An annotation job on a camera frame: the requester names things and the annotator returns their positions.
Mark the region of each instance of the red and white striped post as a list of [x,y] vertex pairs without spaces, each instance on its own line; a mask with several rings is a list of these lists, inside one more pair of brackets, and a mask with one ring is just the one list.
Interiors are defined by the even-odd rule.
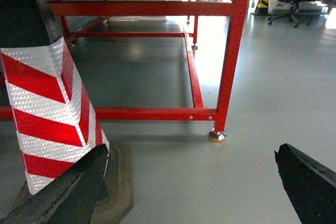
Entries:
[[96,145],[109,149],[109,142],[48,5],[1,2],[0,33],[6,37],[0,37],[0,55],[29,191],[35,194]]

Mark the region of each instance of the gray floor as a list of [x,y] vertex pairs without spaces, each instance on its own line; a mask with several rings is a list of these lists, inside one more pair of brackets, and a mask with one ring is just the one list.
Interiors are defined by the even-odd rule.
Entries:
[[[195,63],[208,108],[216,104],[226,26],[226,18],[200,19]],[[207,141],[211,122],[103,122],[108,139],[132,151],[135,204],[122,224],[299,224],[274,150],[290,143],[336,170],[336,30],[325,26],[322,17],[297,29],[247,17],[223,144]],[[181,39],[77,43],[72,54],[95,106],[192,105]],[[0,130],[1,216],[25,178],[13,123],[1,121]]]

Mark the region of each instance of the leveling foot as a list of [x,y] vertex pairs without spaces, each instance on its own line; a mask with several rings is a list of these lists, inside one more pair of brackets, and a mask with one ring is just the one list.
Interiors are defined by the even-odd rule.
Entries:
[[226,133],[224,131],[222,132],[210,131],[208,138],[211,142],[222,143],[226,139]]

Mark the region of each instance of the reflective tape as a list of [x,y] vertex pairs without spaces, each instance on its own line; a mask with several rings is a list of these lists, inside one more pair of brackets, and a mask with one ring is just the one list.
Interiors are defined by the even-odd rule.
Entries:
[[0,49],[31,194],[96,145],[109,143],[63,38]]

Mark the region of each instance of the metal leg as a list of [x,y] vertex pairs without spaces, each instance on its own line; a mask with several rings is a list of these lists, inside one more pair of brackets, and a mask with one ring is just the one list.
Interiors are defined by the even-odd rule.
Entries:
[[299,21],[296,19],[294,14],[290,14],[290,17],[293,19],[293,21],[295,22],[295,24],[293,25],[293,27],[298,28],[299,26]]

